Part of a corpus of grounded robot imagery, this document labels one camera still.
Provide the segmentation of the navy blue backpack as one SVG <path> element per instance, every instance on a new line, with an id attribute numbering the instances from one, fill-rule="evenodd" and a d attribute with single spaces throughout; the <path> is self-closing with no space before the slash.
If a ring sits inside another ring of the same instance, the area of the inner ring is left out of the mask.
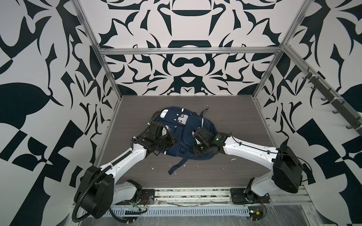
<path id="1" fill-rule="evenodd" d="M 188 109 L 181 107 L 168 107 L 163 109 L 155 122 L 164 124 L 170 134 L 178 141 L 173 148 L 163 151 L 165 155 L 173 157 L 181 157 L 181 161 L 172 166 L 168 171 L 172 175 L 178 168 L 183 166 L 188 160 L 204 161 L 212 159 L 214 153 L 197 153 L 194 146 L 198 144 L 193 133 L 200 128 L 205 128 L 213 135 L 217 134 L 215 125 L 208 119 L 203 117 L 201 112 L 199 115 Z"/>

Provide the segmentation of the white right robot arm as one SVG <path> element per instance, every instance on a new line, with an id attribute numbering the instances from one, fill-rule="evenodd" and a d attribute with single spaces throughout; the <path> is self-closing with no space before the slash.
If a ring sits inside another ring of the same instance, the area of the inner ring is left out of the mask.
<path id="1" fill-rule="evenodd" d="M 214 135 L 206 128 L 199 128 L 192 135 L 196 140 L 196 154 L 222 153 L 238 156 L 269 169 L 265 175 L 249 181 L 244 190 L 246 197 L 263 197 L 277 190 L 291 194 L 299 191 L 303 166 L 290 147 L 261 146 L 237 139 L 232 134 L 219 132 Z"/>

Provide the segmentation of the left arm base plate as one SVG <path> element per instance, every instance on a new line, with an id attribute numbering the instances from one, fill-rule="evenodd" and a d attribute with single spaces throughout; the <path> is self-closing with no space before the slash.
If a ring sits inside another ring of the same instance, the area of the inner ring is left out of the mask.
<path id="1" fill-rule="evenodd" d="M 136 195 L 131 200 L 118 202 L 115 205 L 131 205 L 135 203 L 137 205 L 148 205 L 154 201 L 155 189 L 142 189 L 136 192 Z"/>

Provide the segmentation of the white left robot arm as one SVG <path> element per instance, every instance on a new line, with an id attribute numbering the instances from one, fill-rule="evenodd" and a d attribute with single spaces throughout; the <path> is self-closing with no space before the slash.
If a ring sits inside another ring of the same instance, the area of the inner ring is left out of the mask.
<path id="1" fill-rule="evenodd" d="M 170 130 L 171 127 L 160 122 L 150 122 L 144 132 L 132 138 L 127 151 L 105 165 L 90 166 L 74 196 L 72 221 L 77 223 L 88 216 L 100 218 L 113 204 L 136 198 L 140 185 L 134 182 L 121 185 L 116 183 L 129 169 L 155 150 L 162 152 L 176 146 L 178 141 Z"/>

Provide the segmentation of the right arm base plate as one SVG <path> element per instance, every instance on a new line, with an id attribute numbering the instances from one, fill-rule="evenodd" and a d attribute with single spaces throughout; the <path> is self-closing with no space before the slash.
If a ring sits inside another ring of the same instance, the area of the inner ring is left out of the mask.
<path id="1" fill-rule="evenodd" d="M 270 203 L 269 194 L 259 197 L 252 191 L 246 192 L 245 188 L 231 188 L 231 201 L 236 205 Z"/>

